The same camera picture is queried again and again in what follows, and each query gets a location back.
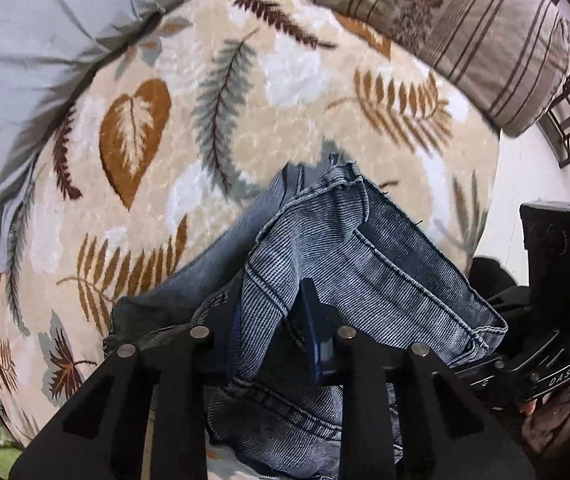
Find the metal screw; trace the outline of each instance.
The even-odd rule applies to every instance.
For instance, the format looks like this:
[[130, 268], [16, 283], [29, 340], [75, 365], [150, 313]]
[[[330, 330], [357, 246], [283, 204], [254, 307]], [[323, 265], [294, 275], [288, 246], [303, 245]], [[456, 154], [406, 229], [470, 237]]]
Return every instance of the metal screw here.
[[129, 343], [121, 345], [116, 353], [119, 357], [132, 357], [136, 354], [136, 346], [130, 345]]
[[338, 329], [338, 336], [343, 339], [351, 339], [356, 336], [356, 329], [353, 326], [343, 325]]
[[207, 328], [205, 325], [195, 326], [190, 330], [190, 335], [194, 339], [203, 339], [209, 335], [209, 328]]
[[425, 355], [430, 353], [430, 347], [425, 345], [425, 343], [414, 343], [411, 348], [412, 352], [420, 357], [425, 357]]

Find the cushion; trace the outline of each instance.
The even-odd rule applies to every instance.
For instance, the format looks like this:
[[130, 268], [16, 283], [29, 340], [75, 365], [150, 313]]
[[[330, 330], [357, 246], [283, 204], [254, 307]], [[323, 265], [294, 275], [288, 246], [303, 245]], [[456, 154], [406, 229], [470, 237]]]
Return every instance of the cushion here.
[[400, 43], [511, 136], [538, 120], [570, 72], [570, 24], [550, 0], [312, 1]]
[[183, 0], [0, 0], [0, 270], [50, 125], [91, 69]]
[[[121, 296], [194, 265], [288, 161], [330, 153], [468, 269], [498, 137], [401, 47], [370, 46], [305, 0], [189, 0], [102, 67], [38, 158], [22, 250], [0, 275], [12, 434], [27, 444], [96, 369]], [[212, 474], [233, 477], [221, 462]]]

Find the striped pillow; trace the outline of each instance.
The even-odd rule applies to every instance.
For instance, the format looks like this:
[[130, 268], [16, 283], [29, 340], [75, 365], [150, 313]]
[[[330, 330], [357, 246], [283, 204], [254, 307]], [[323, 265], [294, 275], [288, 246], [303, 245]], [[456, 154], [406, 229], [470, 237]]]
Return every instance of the striped pillow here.
[[545, 112], [570, 72], [570, 24], [550, 0], [312, 1], [404, 46], [512, 136]]

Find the jeans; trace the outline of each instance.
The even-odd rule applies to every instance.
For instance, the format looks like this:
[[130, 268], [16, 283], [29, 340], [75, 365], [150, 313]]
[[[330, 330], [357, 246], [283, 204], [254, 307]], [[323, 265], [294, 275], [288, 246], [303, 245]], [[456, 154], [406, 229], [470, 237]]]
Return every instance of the jeans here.
[[[490, 354], [504, 320], [465, 276], [353, 162], [288, 164], [237, 224], [157, 289], [122, 298], [106, 351], [147, 348], [202, 322], [243, 280], [239, 361], [223, 387], [206, 388], [210, 440], [265, 476], [336, 477], [342, 390], [312, 385], [297, 314], [303, 278], [346, 324], [380, 343], [421, 341], [448, 365]], [[388, 387], [395, 456], [402, 443]]]

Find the pillow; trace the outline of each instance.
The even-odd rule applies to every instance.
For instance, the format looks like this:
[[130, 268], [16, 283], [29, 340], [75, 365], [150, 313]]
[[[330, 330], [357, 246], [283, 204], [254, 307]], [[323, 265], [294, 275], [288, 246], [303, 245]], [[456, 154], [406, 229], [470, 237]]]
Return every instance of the pillow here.
[[47, 133], [92, 68], [183, 0], [0, 0], [0, 271]]
[[550, 0], [312, 1], [397, 41], [511, 136], [545, 112], [570, 72], [570, 24]]

